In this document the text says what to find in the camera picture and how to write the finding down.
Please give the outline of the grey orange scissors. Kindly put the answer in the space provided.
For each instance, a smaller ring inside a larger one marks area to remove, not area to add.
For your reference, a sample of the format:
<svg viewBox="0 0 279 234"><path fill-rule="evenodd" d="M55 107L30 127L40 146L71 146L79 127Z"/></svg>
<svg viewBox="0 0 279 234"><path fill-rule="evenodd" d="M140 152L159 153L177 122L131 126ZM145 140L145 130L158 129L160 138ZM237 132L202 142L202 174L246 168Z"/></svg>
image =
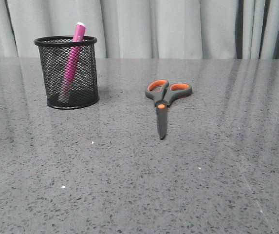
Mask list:
<svg viewBox="0 0 279 234"><path fill-rule="evenodd" d="M168 80L155 80L145 90L147 98L156 108L157 131L160 139L167 134L167 109L173 101L191 95L192 87L187 83L170 84Z"/></svg>

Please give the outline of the pink marker pen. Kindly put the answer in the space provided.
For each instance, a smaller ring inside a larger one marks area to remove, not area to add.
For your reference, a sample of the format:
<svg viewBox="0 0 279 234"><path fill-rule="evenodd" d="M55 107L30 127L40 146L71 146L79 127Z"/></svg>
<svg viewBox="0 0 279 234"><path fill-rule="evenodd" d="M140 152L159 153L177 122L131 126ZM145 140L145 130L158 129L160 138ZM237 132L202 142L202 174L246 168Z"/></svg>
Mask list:
<svg viewBox="0 0 279 234"><path fill-rule="evenodd" d="M75 26L72 42L83 41L85 30L86 30L85 24L78 22ZM69 102L71 86L74 81L80 50L81 50L81 46L73 46L70 48L70 52L69 52L69 56L68 56L68 60L64 72L63 82L61 85L61 90L58 96L58 101L61 103Z"/></svg>

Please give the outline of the black mesh pen cup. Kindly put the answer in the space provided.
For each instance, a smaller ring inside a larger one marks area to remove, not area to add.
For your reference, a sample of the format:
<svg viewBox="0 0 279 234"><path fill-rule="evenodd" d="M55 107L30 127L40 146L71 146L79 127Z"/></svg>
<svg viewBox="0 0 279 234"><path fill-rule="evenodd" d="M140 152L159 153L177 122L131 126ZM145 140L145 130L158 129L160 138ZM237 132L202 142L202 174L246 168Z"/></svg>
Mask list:
<svg viewBox="0 0 279 234"><path fill-rule="evenodd" d="M47 105L55 109L79 109L99 101L94 46L95 37L43 37L38 47Z"/></svg>

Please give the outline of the grey curtain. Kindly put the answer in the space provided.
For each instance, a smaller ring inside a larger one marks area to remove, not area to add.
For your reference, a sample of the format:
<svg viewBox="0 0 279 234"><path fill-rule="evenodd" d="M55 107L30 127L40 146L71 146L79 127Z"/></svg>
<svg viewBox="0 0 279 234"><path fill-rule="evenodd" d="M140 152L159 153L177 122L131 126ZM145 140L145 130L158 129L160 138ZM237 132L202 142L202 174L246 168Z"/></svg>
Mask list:
<svg viewBox="0 0 279 234"><path fill-rule="evenodd" d="M279 59L279 0L0 0L0 57L78 22L98 58Z"/></svg>

